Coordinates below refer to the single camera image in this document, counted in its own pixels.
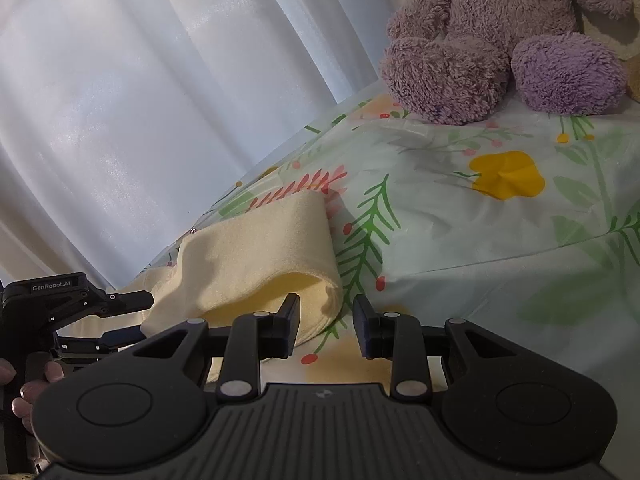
teddy bear's foot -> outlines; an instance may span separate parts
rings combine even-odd
[[[525,104],[540,112],[600,114],[625,92],[626,74],[616,54],[574,32],[521,41],[511,69]]]
[[[386,50],[382,79],[394,99],[436,124],[486,117],[504,96],[509,58],[476,38],[399,38]]]

purple stuffed animal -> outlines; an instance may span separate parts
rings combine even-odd
[[[577,2],[614,19],[632,10],[631,0]],[[623,95],[625,70],[577,29],[572,0],[408,0],[388,24],[381,74],[399,103],[431,123],[486,117],[511,71],[533,110],[598,114]]]

sheer curtain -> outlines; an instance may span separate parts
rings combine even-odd
[[[0,263],[125,285],[377,78],[398,2],[0,0]]]

floral tablecloth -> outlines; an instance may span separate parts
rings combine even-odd
[[[360,357],[356,294],[423,324],[465,317],[603,384],[620,413],[604,465],[636,478],[640,106],[625,107],[560,118],[512,96],[483,123],[434,126],[377,83],[306,126],[299,149],[273,154],[193,227],[324,194],[342,314],[292,358],[264,363],[263,380],[388,384],[389,362]],[[150,266],[173,265],[179,245]]]

pink berry print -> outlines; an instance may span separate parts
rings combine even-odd
[[[318,361],[318,354],[307,354],[302,359],[300,359],[300,362],[303,365],[309,365],[311,363],[315,363],[316,361]]]

